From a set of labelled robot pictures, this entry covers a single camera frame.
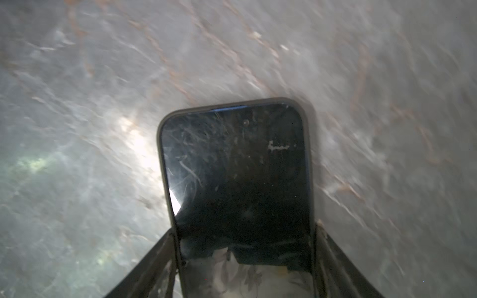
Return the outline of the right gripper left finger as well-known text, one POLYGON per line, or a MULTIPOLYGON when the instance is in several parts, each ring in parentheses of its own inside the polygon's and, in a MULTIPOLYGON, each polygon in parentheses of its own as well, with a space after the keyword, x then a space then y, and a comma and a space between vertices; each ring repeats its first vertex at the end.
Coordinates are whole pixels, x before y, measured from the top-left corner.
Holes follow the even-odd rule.
POLYGON ((170 229, 106 298, 172 298, 176 273, 175 237, 170 229))

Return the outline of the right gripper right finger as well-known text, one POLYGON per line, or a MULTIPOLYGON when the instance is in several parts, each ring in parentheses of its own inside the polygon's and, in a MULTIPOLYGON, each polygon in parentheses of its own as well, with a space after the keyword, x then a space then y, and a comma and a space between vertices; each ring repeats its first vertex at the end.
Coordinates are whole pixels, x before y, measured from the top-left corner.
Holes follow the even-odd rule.
POLYGON ((314 284, 318 298, 383 298, 319 222, 314 247, 314 284))

